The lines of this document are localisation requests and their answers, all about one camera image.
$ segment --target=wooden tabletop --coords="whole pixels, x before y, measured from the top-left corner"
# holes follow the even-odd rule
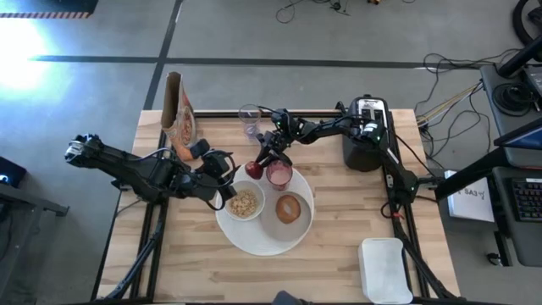
[[[424,160],[414,112],[391,112],[395,132]],[[146,155],[157,148],[160,115],[161,111],[141,112],[134,154]],[[272,127],[268,121],[261,126],[262,130]],[[238,164],[253,160],[259,152],[258,144],[245,138],[238,119],[197,119],[197,134],[211,147],[233,152]],[[412,153],[402,145],[400,149],[404,166],[425,175]],[[312,302],[368,302],[362,293],[357,247],[365,238],[393,236],[390,220],[379,212],[387,200],[382,170],[348,169],[340,136],[310,146],[293,144],[286,153],[314,195],[315,218],[303,241],[278,256],[252,256],[230,243],[204,202],[172,198],[155,302],[271,302],[281,290]],[[419,194],[434,197],[430,191]],[[135,199],[133,193],[123,194],[119,208]],[[448,290],[459,295],[437,205],[416,200],[412,210],[423,259]],[[140,203],[116,219],[98,296],[107,295],[133,264],[144,214],[145,203]],[[419,295],[410,260],[409,269],[414,294]],[[141,293],[147,287],[148,264],[144,271]]]

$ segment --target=plastic cup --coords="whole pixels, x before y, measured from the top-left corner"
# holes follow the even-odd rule
[[[249,139],[256,138],[260,133],[260,120],[262,112],[260,108],[253,104],[243,105],[239,108],[239,119],[243,122],[243,131]]]
[[[293,169],[289,164],[280,160],[275,160],[267,167],[265,175],[268,177],[269,183],[276,191],[284,191],[288,188]]]

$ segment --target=apple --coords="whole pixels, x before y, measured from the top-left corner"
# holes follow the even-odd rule
[[[245,165],[246,174],[255,180],[260,180],[263,175],[263,167],[259,163],[251,161]]]

